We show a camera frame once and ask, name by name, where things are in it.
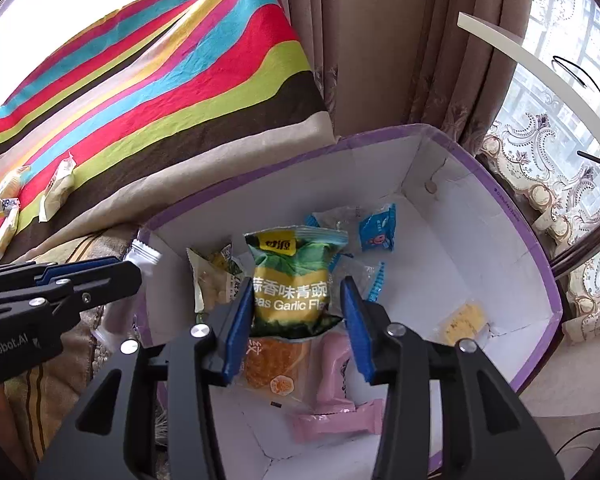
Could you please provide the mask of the colourful striped cushion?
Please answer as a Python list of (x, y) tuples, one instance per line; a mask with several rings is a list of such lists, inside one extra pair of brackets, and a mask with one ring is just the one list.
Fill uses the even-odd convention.
[[(135, 0), (73, 36), (0, 106), (0, 182), (30, 167), (0, 263), (334, 141), (280, 0)], [(41, 223), (69, 154), (73, 190)]]

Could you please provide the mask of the embroidered lace curtain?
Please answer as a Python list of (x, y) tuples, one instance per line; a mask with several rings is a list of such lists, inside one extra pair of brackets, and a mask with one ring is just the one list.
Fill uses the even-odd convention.
[[(600, 6), (594, 0), (532, 0), (522, 45), (600, 118)], [(600, 144), (575, 112), (518, 65), (481, 153), (531, 210), (533, 229), (556, 256), (600, 225)], [(569, 273), (565, 337), (600, 336), (600, 252)]]

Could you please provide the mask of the blue cartoon candy wrapper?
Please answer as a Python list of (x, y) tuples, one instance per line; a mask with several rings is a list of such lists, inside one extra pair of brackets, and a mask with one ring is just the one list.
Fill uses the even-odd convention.
[(396, 204), (383, 204), (366, 212), (358, 222), (358, 239), (361, 249), (383, 249), (392, 252), (396, 238)]

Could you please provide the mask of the small dark bar packet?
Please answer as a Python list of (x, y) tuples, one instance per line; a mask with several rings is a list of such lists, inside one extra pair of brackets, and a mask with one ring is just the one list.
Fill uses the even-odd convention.
[(162, 255), (158, 250), (140, 240), (133, 240), (124, 260), (135, 264), (144, 275), (151, 276), (161, 257)]

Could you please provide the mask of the white egg roll snack packet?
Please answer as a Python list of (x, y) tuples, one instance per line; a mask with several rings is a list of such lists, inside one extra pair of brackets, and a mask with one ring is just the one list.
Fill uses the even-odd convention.
[(61, 159), (43, 192), (38, 210), (39, 222), (49, 222), (67, 200), (74, 187), (74, 168), (76, 161), (71, 154)]

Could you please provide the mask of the orange cracker packet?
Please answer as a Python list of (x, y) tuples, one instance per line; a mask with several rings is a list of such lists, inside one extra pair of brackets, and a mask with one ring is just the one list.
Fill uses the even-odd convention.
[(306, 402), (312, 344), (249, 338), (238, 385), (279, 404)]

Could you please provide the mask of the clear packet beige biscuit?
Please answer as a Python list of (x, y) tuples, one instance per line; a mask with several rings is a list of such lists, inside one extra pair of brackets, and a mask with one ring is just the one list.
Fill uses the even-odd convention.
[(0, 227), (0, 261), (3, 259), (5, 252), (18, 230), (20, 206), (12, 204), (8, 207), (5, 220)]

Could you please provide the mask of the pink wafer packet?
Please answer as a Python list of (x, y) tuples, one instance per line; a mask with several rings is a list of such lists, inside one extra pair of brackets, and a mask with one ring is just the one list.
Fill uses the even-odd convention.
[(328, 333), (323, 338), (322, 378), (316, 393), (319, 413), (347, 413), (355, 404), (347, 397), (346, 369), (352, 356), (349, 337), (342, 333)]
[(291, 434), (298, 443), (332, 434), (381, 434), (385, 401), (376, 399), (353, 410), (328, 414), (295, 414), (289, 417)]

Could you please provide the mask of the yellow cookie clear packet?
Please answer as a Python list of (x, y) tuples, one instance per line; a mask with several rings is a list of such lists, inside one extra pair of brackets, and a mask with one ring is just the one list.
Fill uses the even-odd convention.
[(435, 342), (447, 346), (454, 346), (461, 339), (472, 339), (484, 346), (489, 337), (489, 319), (477, 301), (466, 301), (444, 318), (432, 333)]

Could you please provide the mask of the green white nut packet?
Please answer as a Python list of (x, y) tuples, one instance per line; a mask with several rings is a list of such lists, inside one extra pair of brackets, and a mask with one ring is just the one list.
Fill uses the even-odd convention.
[(204, 258), (192, 248), (186, 249), (194, 280), (196, 315), (211, 312), (218, 304), (228, 304), (238, 293), (244, 269), (234, 257), (233, 245), (228, 243)]

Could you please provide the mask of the green garlic peas bag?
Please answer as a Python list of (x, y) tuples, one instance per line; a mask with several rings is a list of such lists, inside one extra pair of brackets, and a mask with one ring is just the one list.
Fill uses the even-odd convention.
[(254, 268), (251, 335), (307, 340), (332, 330), (342, 317), (330, 310), (330, 271), (348, 234), (316, 226), (283, 226), (245, 235)]

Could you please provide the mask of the brown pleated curtain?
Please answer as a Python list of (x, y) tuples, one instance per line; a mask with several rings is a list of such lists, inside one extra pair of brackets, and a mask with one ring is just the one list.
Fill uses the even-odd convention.
[(338, 136), (424, 122), (476, 154), (515, 63), (457, 25), (522, 37), (532, 0), (282, 0)]

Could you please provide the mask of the round cake packet yellow edge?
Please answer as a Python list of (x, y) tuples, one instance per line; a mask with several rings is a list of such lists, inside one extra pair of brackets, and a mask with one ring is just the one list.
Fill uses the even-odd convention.
[(22, 178), (30, 170), (28, 165), (10, 170), (0, 182), (0, 218), (5, 214), (6, 208), (15, 200), (22, 187)]

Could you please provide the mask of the beige striped plush cushion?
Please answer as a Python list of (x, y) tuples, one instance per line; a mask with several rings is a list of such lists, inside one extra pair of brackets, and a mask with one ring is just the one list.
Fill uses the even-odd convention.
[(31, 479), (62, 421), (109, 358), (94, 336), (105, 309), (81, 314), (60, 356), (0, 385), (0, 479)]

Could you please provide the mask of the blue striped clear wrapper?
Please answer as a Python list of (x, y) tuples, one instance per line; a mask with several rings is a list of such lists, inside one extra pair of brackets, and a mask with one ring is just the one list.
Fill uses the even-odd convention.
[(340, 283), (350, 276), (354, 279), (358, 292), (364, 300), (377, 302), (385, 285), (385, 263), (369, 266), (359, 258), (349, 254), (337, 254), (329, 267), (330, 310), (341, 312)]

